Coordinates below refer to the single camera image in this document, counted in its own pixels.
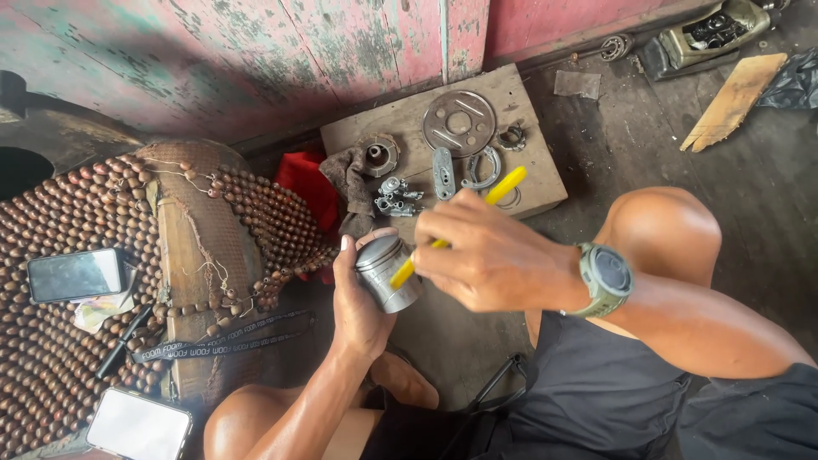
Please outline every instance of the watch face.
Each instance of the watch face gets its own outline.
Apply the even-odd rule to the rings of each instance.
[[[617,252],[603,246],[597,246],[591,255],[593,257],[592,266],[596,269],[597,279],[605,284],[607,291],[615,292],[619,295],[630,293],[631,270],[627,262]]]

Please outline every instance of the wristwatch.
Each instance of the wristwatch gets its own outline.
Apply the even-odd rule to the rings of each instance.
[[[600,318],[624,304],[633,292],[633,272],[625,259],[613,248],[595,243],[581,243],[579,272],[588,286],[591,304],[575,312],[562,314],[580,318]]]

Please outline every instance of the smartphone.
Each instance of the smartphone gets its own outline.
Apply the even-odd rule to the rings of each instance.
[[[32,259],[31,298],[37,304],[118,294],[124,289],[123,261],[115,248]]]
[[[102,393],[85,440],[130,460],[176,460],[192,426],[189,412],[111,387]]]

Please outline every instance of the black strap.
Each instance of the black strap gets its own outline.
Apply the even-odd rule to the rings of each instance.
[[[309,314],[309,325],[303,330],[279,336],[266,336],[259,339],[238,342],[237,339],[244,334],[257,331],[262,327],[267,327],[274,322],[284,318],[294,318],[302,314]],[[200,344],[192,344],[183,341],[164,342],[148,350],[139,353],[131,353],[131,358],[136,363],[145,363],[155,359],[188,359],[201,358],[203,356],[215,356],[217,354],[233,354],[243,351],[255,350],[265,346],[276,344],[282,340],[291,339],[304,334],[315,323],[315,313],[311,310],[298,310],[292,313],[278,314],[265,319],[259,319],[244,327],[239,327],[234,331],[222,334],[221,337],[209,340]]]

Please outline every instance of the wooden wall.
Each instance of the wooden wall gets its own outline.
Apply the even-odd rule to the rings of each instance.
[[[663,3],[446,0],[447,76]],[[441,74],[438,0],[0,0],[0,69],[148,132],[237,142]]]

